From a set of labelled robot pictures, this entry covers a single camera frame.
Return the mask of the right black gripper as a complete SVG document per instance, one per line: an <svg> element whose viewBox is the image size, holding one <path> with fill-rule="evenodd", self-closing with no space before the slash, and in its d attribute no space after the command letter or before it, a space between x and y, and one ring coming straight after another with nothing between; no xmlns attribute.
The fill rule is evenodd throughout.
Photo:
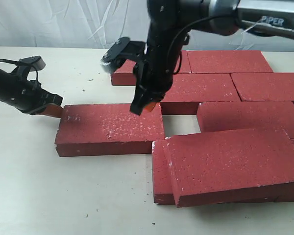
<svg viewBox="0 0 294 235"><path fill-rule="evenodd" d="M171 88L173 73L187 37L184 23L174 17L150 17L143 60L138 63L137 83L130 112L141 115L152 112L159 104L152 98L163 98Z"/></svg>

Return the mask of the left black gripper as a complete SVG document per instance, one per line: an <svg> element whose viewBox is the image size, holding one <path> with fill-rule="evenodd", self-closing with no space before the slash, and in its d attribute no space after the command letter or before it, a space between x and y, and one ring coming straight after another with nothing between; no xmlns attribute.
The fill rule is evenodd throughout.
<svg viewBox="0 0 294 235"><path fill-rule="evenodd" d="M28 80L31 65L17 66L11 73L0 69L0 101L22 113L61 118L63 97L41 88L40 82Z"/></svg>

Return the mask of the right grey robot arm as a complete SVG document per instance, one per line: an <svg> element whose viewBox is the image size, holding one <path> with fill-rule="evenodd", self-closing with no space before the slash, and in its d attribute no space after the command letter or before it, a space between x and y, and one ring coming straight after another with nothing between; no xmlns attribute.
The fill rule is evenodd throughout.
<svg viewBox="0 0 294 235"><path fill-rule="evenodd" d="M130 111L160 102L172 77L189 31L229 36L242 29L261 37L294 40L294 0L149 0L150 18L143 60Z"/></svg>

